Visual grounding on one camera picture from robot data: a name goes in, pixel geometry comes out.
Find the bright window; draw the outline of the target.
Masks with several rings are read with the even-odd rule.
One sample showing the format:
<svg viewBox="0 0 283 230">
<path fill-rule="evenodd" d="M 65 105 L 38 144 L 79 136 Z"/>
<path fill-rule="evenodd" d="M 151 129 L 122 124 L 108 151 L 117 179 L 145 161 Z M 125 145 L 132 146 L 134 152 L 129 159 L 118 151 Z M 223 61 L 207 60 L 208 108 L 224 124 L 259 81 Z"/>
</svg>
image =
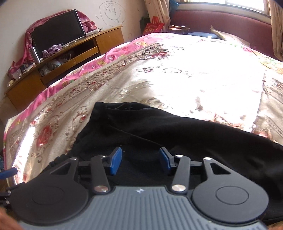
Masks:
<svg viewBox="0 0 283 230">
<path fill-rule="evenodd" d="M 249 10 L 269 14 L 269 6 L 264 0 L 184 0 L 184 3 L 212 3 L 241 7 Z"/>
</svg>

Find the beige right curtain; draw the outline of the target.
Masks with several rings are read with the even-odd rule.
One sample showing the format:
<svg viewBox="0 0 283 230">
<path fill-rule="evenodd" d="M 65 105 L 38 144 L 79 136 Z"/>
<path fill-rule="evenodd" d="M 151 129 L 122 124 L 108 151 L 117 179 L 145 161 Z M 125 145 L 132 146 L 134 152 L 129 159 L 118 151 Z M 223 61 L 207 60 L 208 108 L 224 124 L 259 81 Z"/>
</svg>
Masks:
<svg viewBox="0 0 283 230">
<path fill-rule="evenodd" d="M 274 55 L 282 61 L 282 1 L 269 0 Z"/>
</svg>

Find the black flat screen TV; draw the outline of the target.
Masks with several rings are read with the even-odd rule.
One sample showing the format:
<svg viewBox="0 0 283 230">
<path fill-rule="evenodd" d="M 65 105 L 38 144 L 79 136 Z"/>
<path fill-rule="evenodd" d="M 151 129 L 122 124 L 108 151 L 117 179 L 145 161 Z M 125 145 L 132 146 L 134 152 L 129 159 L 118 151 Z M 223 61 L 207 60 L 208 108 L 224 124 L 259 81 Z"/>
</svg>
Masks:
<svg viewBox="0 0 283 230">
<path fill-rule="evenodd" d="M 65 45 L 85 36 L 76 10 L 52 17 L 31 32 L 33 47 L 40 58 L 53 45 Z"/>
</svg>

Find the steel thermos bottle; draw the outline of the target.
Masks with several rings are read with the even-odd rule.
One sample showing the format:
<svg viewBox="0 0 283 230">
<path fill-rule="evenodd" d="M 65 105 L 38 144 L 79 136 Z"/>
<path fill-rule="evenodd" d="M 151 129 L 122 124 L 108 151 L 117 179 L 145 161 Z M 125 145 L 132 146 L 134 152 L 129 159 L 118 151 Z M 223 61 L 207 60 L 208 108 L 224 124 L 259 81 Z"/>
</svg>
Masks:
<svg viewBox="0 0 283 230">
<path fill-rule="evenodd" d="M 31 54 L 31 57 L 32 57 L 34 63 L 35 63 L 36 65 L 40 64 L 41 61 L 40 61 L 40 58 L 39 58 L 39 56 L 38 56 L 38 54 L 37 54 L 36 48 L 35 48 L 35 47 L 31 47 L 31 48 L 29 49 L 29 52 L 30 52 L 30 54 Z"/>
</svg>

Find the beige curtain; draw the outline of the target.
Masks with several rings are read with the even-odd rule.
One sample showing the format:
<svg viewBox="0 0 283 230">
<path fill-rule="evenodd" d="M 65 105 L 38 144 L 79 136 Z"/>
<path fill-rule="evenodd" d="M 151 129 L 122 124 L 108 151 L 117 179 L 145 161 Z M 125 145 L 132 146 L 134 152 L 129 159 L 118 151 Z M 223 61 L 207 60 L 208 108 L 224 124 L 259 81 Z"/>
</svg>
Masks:
<svg viewBox="0 0 283 230">
<path fill-rule="evenodd" d="M 152 20 L 154 16 L 158 17 L 160 23 L 164 24 L 162 31 L 166 32 L 171 21 L 169 16 L 169 0 L 145 0 L 144 3 L 150 19 Z"/>
<path fill-rule="evenodd" d="M 269 0 L 274 55 L 282 61 L 282 1 Z"/>
</svg>

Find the beige left curtain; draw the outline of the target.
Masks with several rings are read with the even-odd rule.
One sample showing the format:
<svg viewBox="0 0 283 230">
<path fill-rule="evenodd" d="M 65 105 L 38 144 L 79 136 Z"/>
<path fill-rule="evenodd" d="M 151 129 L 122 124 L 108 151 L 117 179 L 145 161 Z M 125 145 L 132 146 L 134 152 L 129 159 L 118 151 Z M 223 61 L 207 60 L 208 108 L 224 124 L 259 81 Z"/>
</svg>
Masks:
<svg viewBox="0 0 283 230">
<path fill-rule="evenodd" d="M 164 24 L 162 31 L 166 32 L 171 21 L 169 16 L 169 0 L 145 0 L 144 3 L 150 19 L 152 20 L 154 16 L 158 17 L 160 23 Z"/>
</svg>

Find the floral satin bedspread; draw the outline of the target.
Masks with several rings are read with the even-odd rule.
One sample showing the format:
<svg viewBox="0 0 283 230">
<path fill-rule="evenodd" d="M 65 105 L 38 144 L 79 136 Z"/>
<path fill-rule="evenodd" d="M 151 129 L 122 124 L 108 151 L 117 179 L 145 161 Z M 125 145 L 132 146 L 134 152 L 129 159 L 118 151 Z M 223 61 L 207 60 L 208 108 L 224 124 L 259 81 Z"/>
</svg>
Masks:
<svg viewBox="0 0 283 230">
<path fill-rule="evenodd" d="M 66 154 L 96 102 L 138 102 L 282 143 L 282 62 L 240 42 L 155 33 L 119 45 L 53 83 L 9 119 L 13 186 Z"/>
</svg>

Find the wooden TV cabinet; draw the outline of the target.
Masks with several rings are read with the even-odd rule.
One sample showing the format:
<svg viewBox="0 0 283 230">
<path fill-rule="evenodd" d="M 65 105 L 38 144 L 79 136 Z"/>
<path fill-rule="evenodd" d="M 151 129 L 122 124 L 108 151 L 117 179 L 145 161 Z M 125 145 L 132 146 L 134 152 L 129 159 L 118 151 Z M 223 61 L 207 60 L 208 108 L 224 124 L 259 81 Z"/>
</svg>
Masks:
<svg viewBox="0 0 283 230">
<path fill-rule="evenodd" d="M 40 64 L 35 65 L 23 76 L 15 81 L 6 91 L 6 95 L 18 112 L 24 110 L 44 89 L 52 84 L 63 73 L 80 63 L 87 62 L 95 55 L 102 55 L 112 48 L 124 43 L 121 26 L 103 30 L 99 33 L 89 35 L 66 45 L 62 50 L 44 59 Z M 39 69 L 47 63 L 71 54 L 71 59 L 59 67 L 51 70 L 45 76 L 41 76 Z"/>
</svg>

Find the black pants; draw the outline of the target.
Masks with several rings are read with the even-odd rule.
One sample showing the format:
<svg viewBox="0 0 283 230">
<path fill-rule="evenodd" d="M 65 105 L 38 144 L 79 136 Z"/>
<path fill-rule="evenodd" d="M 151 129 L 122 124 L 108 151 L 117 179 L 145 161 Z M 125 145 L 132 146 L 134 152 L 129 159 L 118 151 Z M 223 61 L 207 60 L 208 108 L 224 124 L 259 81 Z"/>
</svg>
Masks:
<svg viewBox="0 0 283 230">
<path fill-rule="evenodd" d="M 211 157 L 262 186 L 269 196 L 264 223 L 282 221 L 282 146 L 237 128 L 180 117 L 140 103 L 97 102 L 72 149 L 49 163 L 80 161 L 121 147 L 123 159 L 110 184 L 170 185 L 159 162 L 159 149 L 199 161 Z"/>
</svg>

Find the maroon padded bench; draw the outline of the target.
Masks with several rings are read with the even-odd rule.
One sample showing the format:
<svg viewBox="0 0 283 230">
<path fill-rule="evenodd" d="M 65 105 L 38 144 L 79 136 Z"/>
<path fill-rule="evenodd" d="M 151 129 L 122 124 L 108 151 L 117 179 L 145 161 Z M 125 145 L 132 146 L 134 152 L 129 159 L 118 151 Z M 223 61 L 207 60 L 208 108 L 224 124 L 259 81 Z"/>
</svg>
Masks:
<svg viewBox="0 0 283 230">
<path fill-rule="evenodd" d="M 269 57 L 273 53 L 272 27 L 270 24 L 245 16 L 213 11 L 176 11 L 171 17 L 172 25 L 184 25 L 190 32 L 209 33 L 214 29 L 235 35 L 250 43 L 250 47 Z"/>
</svg>

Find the pink cloth behind TV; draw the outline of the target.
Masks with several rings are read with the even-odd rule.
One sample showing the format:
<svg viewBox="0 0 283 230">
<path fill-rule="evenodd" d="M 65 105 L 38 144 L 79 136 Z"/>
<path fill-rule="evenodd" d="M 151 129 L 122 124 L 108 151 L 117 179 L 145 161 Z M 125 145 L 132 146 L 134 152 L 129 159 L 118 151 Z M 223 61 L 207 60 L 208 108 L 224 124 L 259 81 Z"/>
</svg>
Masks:
<svg viewBox="0 0 283 230">
<path fill-rule="evenodd" d="M 15 73 L 20 68 L 21 65 L 27 64 L 29 61 L 32 61 L 32 56 L 29 53 L 29 49 L 33 45 L 31 33 L 34 31 L 34 29 L 38 28 L 39 26 L 42 26 L 43 24 L 45 24 L 49 20 L 54 19 L 55 17 L 63 15 L 64 13 L 68 13 L 68 12 L 71 12 L 71 10 L 60 11 L 60 12 L 57 12 L 53 15 L 44 17 L 42 19 L 37 20 L 36 22 L 31 24 L 27 28 L 25 35 L 24 35 L 24 54 L 23 54 L 22 58 L 19 59 L 19 61 L 17 61 L 17 62 L 14 61 L 11 64 L 10 68 L 8 69 L 7 75 L 11 79 L 15 79 L 15 77 L 13 77 L 13 73 Z M 78 18 L 79 18 L 80 23 L 82 24 L 82 28 L 83 28 L 84 32 L 87 33 L 87 32 L 91 32 L 91 31 L 97 29 L 95 22 L 91 21 L 82 12 L 77 11 L 77 13 L 78 13 Z"/>
</svg>

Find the red gift bag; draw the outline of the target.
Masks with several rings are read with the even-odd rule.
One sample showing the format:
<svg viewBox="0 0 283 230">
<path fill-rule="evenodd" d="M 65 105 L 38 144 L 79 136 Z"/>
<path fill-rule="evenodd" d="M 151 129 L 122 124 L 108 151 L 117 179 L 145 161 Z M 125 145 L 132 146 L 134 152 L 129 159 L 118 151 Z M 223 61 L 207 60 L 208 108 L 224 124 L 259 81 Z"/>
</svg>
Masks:
<svg viewBox="0 0 283 230">
<path fill-rule="evenodd" d="M 146 24 L 143 30 L 142 36 L 145 36 L 151 33 L 160 33 L 163 27 L 164 27 L 164 23 L 159 21 L 159 17 L 153 16 L 152 21 Z"/>
</svg>

